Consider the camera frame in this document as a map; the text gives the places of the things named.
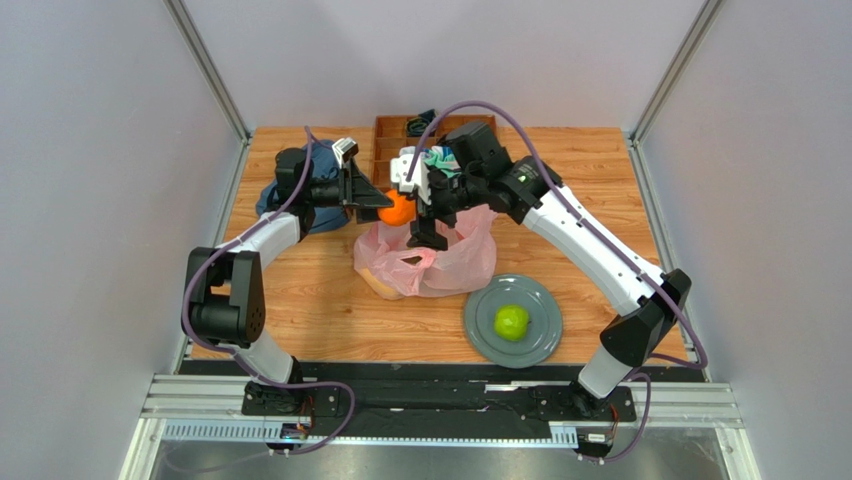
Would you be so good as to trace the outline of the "orange fake fruit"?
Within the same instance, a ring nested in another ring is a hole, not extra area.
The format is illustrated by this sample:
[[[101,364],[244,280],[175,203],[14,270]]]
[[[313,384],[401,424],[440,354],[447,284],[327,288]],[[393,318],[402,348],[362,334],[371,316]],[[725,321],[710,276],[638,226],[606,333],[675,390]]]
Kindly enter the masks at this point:
[[[405,195],[399,194],[391,189],[385,195],[392,201],[390,207],[382,207],[377,210],[379,220],[392,227],[400,227],[412,222],[417,215],[416,202],[409,200]]]

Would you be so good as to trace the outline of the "pink translucent plastic bag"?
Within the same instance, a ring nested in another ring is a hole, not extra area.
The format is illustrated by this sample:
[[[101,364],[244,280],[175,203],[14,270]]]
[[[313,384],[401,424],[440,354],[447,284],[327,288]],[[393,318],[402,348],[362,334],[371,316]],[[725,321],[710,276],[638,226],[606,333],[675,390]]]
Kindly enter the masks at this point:
[[[486,206],[459,213],[453,229],[460,241],[447,251],[409,248],[407,226],[378,223],[356,239],[354,270],[369,269],[404,297],[437,298],[479,290],[496,268],[497,246],[491,234],[496,217]]]

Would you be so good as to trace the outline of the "green fake apple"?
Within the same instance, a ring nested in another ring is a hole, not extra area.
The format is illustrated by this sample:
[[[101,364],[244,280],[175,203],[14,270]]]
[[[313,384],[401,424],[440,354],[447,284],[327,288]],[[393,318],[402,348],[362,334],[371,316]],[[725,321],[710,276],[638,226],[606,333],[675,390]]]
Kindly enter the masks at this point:
[[[494,316],[493,329],[495,334],[511,342],[523,340],[530,323],[529,312],[517,304],[500,306]]]

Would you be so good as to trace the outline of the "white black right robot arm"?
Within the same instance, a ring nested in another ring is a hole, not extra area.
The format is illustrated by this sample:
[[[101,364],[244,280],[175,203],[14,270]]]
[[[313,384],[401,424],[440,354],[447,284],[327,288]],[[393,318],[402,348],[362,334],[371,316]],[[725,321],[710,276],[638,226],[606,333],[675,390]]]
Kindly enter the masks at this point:
[[[540,158],[512,159],[485,123],[466,123],[438,144],[455,158],[451,175],[429,164],[434,150],[405,147],[391,161],[392,187],[417,203],[410,245],[446,249],[447,240],[435,224],[452,225],[460,212],[486,205],[555,246],[597,285],[616,312],[574,383],[575,391],[587,398],[609,397],[683,318],[690,277],[680,269],[665,272],[627,247]]]

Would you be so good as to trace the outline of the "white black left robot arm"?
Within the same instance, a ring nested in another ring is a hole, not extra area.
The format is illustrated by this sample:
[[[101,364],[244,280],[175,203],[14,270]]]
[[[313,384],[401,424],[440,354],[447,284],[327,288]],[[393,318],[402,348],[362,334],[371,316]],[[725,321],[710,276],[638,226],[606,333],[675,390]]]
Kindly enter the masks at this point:
[[[359,147],[343,138],[331,145],[335,173],[313,175],[311,147],[276,156],[278,198],[251,227],[218,247],[197,247],[187,264],[181,324],[196,344],[229,354],[256,382],[296,389],[296,359],[265,329],[264,270],[310,232],[319,208],[338,208],[358,221],[378,218],[392,201],[356,164]]]

